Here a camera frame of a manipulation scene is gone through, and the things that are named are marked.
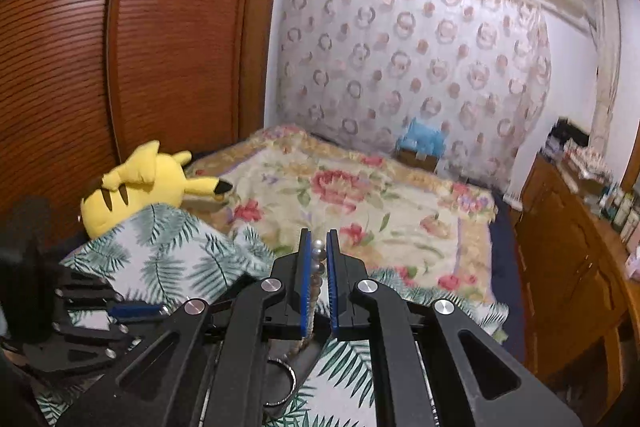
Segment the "stack of folded clothes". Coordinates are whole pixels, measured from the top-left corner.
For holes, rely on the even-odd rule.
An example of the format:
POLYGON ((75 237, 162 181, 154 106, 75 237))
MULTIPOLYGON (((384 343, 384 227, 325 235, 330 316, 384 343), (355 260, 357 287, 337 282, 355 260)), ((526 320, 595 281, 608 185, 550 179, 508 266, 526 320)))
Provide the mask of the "stack of folded clothes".
POLYGON ((602 155, 589 145, 589 134, 561 117, 552 126, 542 153, 580 181, 610 185, 612 171, 602 155))

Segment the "patterned lace curtain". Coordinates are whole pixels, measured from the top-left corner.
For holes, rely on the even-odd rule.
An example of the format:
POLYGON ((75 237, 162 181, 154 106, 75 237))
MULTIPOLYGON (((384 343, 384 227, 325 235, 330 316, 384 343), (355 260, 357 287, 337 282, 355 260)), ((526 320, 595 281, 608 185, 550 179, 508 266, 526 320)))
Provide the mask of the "patterned lace curtain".
POLYGON ((278 113, 344 147, 390 153, 412 124, 438 168, 506 188, 551 79, 529 0, 283 0, 278 113))

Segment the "floral bed quilt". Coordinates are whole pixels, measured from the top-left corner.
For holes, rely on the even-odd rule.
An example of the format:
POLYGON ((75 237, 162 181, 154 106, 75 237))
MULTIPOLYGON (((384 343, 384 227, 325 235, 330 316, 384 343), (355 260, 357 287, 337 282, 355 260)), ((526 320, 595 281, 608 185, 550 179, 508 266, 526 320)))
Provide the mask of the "floral bed quilt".
POLYGON ((390 268, 408 287, 476 303, 495 299, 489 227, 497 208, 486 190, 345 150, 292 124, 202 157, 186 174, 232 184, 224 207, 196 197, 183 204, 221 232, 250 225, 274 253, 286 254, 303 229, 319 239, 334 230, 343 253, 369 271, 390 268))

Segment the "navy blue bed sheet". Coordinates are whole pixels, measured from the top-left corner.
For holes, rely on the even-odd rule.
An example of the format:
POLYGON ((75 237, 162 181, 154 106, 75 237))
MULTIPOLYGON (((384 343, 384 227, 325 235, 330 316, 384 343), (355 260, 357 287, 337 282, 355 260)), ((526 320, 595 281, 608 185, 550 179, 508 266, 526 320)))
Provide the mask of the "navy blue bed sheet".
POLYGON ((525 317, 520 272, 516 262, 515 236, 509 216, 509 205, 499 191, 492 190, 496 217, 489 225, 491 240, 491 290, 498 303, 509 308, 502 328, 506 340, 502 347, 519 362, 526 358, 525 317))

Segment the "blue plush toy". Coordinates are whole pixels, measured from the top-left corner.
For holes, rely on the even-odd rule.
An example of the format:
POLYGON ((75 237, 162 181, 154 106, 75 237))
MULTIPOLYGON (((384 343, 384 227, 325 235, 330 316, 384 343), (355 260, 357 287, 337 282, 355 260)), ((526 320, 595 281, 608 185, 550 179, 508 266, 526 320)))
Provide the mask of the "blue plush toy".
POLYGON ((406 132, 396 142, 396 150, 410 150, 418 155, 442 157, 445 135, 413 118, 406 132))

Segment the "silver bangle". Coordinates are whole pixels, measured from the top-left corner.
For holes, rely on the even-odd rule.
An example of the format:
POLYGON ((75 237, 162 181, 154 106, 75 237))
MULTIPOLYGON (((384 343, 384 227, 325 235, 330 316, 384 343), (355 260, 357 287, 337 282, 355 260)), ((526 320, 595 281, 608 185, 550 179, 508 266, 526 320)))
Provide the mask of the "silver bangle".
POLYGON ((297 375, 287 361, 269 358, 262 388, 262 399, 266 409, 283 407, 294 395, 297 387, 297 375))

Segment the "wooden wardrobe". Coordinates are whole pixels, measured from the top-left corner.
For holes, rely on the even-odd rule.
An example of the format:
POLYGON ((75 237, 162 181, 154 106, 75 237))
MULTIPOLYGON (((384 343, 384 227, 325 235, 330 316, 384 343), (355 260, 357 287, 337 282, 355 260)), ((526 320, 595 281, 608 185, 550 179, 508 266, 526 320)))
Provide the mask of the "wooden wardrobe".
POLYGON ((1 210, 44 243, 141 143, 213 152, 264 123, 273 0, 1 0, 1 210))

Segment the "yellow Pikachu plush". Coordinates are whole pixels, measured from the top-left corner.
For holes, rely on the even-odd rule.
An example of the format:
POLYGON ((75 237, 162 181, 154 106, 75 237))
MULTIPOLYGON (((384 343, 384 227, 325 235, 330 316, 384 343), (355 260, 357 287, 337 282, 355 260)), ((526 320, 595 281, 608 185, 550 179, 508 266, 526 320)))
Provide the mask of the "yellow Pikachu plush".
POLYGON ((125 162, 101 176, 96 187, 82 196, 80 221, 88 236, 96 239, 151 205, 178 208, 188 195, 223 202, 233 185, 216 176, 189 179, 183 167, 191 159, 188 150, 162 153, 157 140, 138 146, 125 162))

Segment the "wooden sideboard cabinet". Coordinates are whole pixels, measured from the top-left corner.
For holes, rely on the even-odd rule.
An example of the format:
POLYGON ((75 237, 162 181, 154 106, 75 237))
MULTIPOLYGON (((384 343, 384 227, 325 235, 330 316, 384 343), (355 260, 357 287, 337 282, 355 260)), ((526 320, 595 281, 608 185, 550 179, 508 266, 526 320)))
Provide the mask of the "wooden sideboard cabinet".
POLYGON ((617 234, 552 162, 536 157, 521 200, 514 232, 534 373, 550 381, 621 329, 639 339, 639 284, 625 277, 617 234))

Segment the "beige side curtain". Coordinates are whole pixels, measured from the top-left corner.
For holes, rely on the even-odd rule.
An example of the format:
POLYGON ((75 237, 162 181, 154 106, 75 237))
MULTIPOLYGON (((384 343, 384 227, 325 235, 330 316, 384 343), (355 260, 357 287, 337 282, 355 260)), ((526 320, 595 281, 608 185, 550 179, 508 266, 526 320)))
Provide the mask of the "beige side curtain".
POLYGON ((614 105, 620 78, 620 8, 617 0, 594 0, 598 67, 596 106, 589 144, 602 157, 608 148, 614 105))

